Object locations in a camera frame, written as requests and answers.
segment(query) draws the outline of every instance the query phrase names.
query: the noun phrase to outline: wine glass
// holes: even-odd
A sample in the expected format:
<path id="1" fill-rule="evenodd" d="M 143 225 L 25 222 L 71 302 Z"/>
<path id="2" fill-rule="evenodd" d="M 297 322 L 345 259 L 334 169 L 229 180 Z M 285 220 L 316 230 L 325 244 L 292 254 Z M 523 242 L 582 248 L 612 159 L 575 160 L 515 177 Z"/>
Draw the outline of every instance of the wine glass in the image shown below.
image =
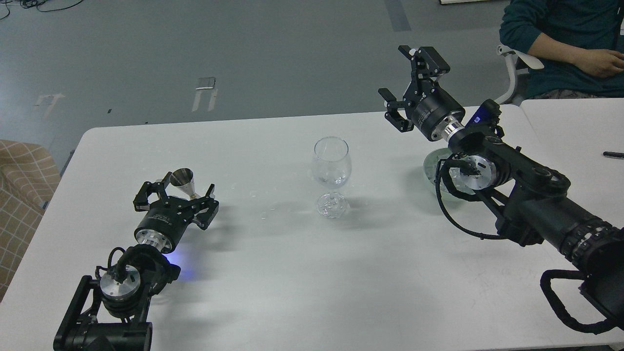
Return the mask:
<path id="1" fill-rule="evenodd" d="M 351 156 L 346 141 L 338 137 L 324 137 L 314 145 L 312 174 L 321 185 L 330 189 L 316 201 L 316 209 L 323 217 L 338 218 L 349 207 L 344 196 L 332 190 L 347 183 L 351 175 Z"/>

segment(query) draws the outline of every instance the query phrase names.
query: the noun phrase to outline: concrete floor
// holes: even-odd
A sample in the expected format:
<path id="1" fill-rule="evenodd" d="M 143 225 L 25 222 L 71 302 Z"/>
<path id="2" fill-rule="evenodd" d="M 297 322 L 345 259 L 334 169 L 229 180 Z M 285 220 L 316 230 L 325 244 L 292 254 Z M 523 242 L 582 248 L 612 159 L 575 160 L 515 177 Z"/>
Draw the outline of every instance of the concrete floor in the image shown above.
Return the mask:
<path id="1" fill-rule="evenodd" d="M 11 3 L 0 139 L 41 144 L 62 167 L 93 127 L 381 111 L 377 89 L 400 96 L 409 82 L 401 44 L 434 46 L 451 65 L 443 88 L 478 105 L 507 87 L 495 48 L 508 3 L 87 0 L 51 13 Z M 216 90 L 193 111 L 197 80 L 210 76 Z"/>

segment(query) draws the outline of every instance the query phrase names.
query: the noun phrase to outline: person's hand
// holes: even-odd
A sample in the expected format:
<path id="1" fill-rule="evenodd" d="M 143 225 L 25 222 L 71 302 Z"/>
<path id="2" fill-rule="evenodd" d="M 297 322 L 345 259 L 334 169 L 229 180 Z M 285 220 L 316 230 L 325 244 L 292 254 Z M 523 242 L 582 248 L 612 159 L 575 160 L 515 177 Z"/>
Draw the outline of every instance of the person's hand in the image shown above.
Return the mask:
<path id="1" fill-rule="evenodd" d="M 624 54 L 613 50 L 582 50 L 572 63 L 581 71 L 598 78 L 608 78 L 624 72 Z"/>

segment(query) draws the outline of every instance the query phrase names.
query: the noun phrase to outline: teal sweater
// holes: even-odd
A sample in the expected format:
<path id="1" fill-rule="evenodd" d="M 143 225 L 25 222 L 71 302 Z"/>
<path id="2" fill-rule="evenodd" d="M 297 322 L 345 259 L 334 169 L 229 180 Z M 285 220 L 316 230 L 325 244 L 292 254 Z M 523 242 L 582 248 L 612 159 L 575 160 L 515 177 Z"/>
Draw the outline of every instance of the teal sweater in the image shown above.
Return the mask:
<path id="1" fill-rule="evenodd" d="M 584 49 L 624 52 L 617 12 L 618 0 L 511 0 L 500 25 L 500 42 L 527 52 L 543 32 L 556 41 Z M 543 69 L 530 70 L 527 97 L 554 89 L 624 97 L 624 72 L 596 78 L 571 64 L 545 59 L 542 62 Z"/>

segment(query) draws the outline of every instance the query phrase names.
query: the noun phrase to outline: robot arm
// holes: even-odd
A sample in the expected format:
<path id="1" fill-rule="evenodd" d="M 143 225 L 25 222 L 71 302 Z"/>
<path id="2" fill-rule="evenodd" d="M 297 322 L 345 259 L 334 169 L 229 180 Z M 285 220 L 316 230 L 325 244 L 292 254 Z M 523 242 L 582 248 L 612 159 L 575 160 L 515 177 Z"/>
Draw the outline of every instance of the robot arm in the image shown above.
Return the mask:
<path id="1" fill-rule="evenodd" d="M 189 195 L 190 200 L 167 195 L 165 188 L 173 184 Z M 147 314 L 152 296 L 178 279 L 180 267 L 171 264 L 164 254 L 173 252 L 191 223 L 206 230 L 219 209 L 211 184 L 203 197 L 193 186 L 193 172 L 179 169 L 169 172 L 163 180 L 145 182 L 134 199 L 136 211 L 147 214 L 134 232 L 138 244 L 127 250 L 116 247 L 109 255 L 107 267 L 98 266 L 95 278 L 81 278 L 74 297 L 54 337 L 54 350 L 86 351 L 147 351 L 152 341 L 152 323 Z M 152 194 L 158 200 L 148 202 Z M 123 252 L 115 265 L 115 252 Z M 92 304 L 84 312 L 85 302 L 92 294 Z M 98 323 L 101 305 L 120 323 Z"/>
<path id="2" fill-rule="evenodd" d="M 433 47 L 411 49 L 399 46 L 410 60 L 412 81 L 401 102 L 386 88 L 379 90 L 386 100 L 386 119 L 399 131 L 414 126 L 430 141 L 444 139 L 453 152 L 441 161 L 437 175 L 452 195 L 468 201 L 481 201 L 496 216 L 498 235 L 469 232 L 481 239 L 509 239 L 520 246 L 551 243 L 577 271 L 546 271 L 542 290 L 557 316 L 570 328 L 599 334 L 619 327 L 624 330 L 624 231 L 589 213 L 567 198 L 570 181 L 561 173 L 545 167 L 502 141 L 498 126 L 500 111 L 491 100 L 485 101 L 475 116 L 462 124 L 465 111 L 438 84 L 437 78 L 449 66 Z M 398 109 L 405 110 L 407 119 Z M 474 195 L 459 192 L 449 175 L 460 169 L 460 180 Z M 496 187 L 515 181 L 509 196 Z M 447 218 L 441 198 L 438 201 Z M 607 319 L 591 325 L 577 322 L 550 288 L 552 279 L 583 280 L 581 294 Z"/>

